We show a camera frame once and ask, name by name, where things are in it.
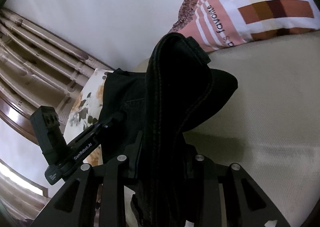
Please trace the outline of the black denim pants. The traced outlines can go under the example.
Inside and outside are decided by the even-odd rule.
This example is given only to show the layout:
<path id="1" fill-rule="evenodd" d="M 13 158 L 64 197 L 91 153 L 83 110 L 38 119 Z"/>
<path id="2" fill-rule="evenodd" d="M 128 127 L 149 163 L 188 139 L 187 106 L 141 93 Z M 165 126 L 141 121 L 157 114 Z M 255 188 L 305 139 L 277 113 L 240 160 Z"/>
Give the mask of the black denim pants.
<path id="1" fill-rule="evenodd" d="M 139 226 L 184 226 L 187 157 L 183 133 L 214 116 L 238 88 L 236 77 L 208 66 L 192 38 L 168 33 L 155 46 L 144 73 L 121 69 L 104 83 L 99 119 L 103 162 L 141 136 L 131 210 Z"/>

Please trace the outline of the white floral pillow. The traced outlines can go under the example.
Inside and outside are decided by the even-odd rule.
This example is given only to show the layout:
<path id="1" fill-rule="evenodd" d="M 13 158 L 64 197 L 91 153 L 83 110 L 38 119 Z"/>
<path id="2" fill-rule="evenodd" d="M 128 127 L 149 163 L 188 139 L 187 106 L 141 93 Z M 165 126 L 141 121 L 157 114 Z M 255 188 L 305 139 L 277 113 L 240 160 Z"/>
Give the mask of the white floral pillow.
<path id="1" fill-rule="evenodd" d="M 77 97 L 64 131 L 67 143 L 96 124 L 103 107 L 104 84 L 111 70 L 96 69 Z"/>

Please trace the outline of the beige textured mattress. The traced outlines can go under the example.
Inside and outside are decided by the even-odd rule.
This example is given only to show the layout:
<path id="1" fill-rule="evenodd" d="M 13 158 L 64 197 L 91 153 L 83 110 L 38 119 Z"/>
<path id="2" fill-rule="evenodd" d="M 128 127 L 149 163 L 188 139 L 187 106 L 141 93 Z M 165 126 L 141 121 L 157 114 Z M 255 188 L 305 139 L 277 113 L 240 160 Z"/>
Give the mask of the beige textured mattress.
<path id="1" fill-rule="evenodd" d="M 204 68 L 167 56 L 165 120 L 214 161 L 242 163 L 291 226 L 319 226 L 319 32 L 220 50 Z"/>

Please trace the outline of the pink checked pillow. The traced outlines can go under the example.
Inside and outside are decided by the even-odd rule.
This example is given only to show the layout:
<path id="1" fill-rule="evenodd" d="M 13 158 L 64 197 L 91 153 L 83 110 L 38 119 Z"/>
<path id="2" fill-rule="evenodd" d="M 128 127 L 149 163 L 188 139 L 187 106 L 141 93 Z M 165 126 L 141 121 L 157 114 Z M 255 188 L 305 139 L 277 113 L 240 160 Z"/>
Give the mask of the pink checked pillow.
<path id="1" fill-rule="evenodd" d="M 184 0 L 171 31 L 210 53 L 319 29 L 319 0 Z"/>

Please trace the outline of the dark wooden bed frame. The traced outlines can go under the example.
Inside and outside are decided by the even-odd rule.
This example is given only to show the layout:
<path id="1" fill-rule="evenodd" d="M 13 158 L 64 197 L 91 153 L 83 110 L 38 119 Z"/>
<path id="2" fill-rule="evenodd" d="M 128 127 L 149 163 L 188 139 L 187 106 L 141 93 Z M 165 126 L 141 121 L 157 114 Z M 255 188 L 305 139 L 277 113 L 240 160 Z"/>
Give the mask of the dark wooden bed frame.
<path id="1" fill-rule="evenodd" d="M 1 119 L 17 133 L 38 145 L 29 117 L 1 95 Z"/>

